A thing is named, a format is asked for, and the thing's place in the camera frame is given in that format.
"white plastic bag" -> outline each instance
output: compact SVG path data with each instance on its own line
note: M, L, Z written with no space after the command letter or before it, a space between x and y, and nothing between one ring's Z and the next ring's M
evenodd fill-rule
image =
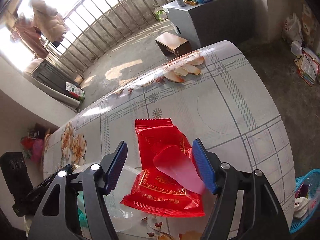
M301 23L298 19L296 13L287 17L284 22L282 36L284 39L292 42L292 41L303 41L303 36L301 32Z

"red plastic bag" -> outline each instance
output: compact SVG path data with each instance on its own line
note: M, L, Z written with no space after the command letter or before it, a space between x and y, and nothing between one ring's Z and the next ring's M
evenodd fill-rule
M154 157L169 146L178 146L191 159L187 138L170 119L136 120L143 171L121 204L166 217L204 216L201 195L182 187L154 166Z

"wooden stool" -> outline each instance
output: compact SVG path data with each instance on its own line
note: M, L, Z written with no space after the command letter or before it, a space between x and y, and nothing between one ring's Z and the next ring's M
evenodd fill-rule
M171 33L162 33L156 38L156 43L163 55L169 56L170 53L180 57L192 51L189 41Z

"blue plastic basket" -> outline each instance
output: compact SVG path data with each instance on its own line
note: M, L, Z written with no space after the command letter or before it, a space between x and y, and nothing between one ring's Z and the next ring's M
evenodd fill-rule
M295 192L299 189L299 187L301 186L301 184L303 182L305 182L305 181L308 182L308 180L311 180L311 179L313 181L313 184L309 187L308 194L309 194L309 196L313 197L316 194L317 190L320 188L320 169L314 169L312 171L309 171L305 176L296 178ZM309 219L312 217L313 213L316 211L317 206L314 207L311 214L309 214L305 220L301 221L300 219L293 218L292 223L291 223L291 228L290 228L291 234L297 232L300 228L302 228L309 221Z

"silver screw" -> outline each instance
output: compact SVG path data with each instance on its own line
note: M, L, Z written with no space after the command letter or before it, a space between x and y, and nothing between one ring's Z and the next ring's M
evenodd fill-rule
M95 164L92 164L90 168L91 168L91 170L96 171L100 168L100 165L95 163Z
M64 177L67 174L66 171L59 171L58 176L59 177Z
M230 164L229 163L221 163L221 168L223 168L224 170L228 170L228 169L230 169Z
M260 170L255 170L254 174L256 174L257 176L262 176L263 173Z

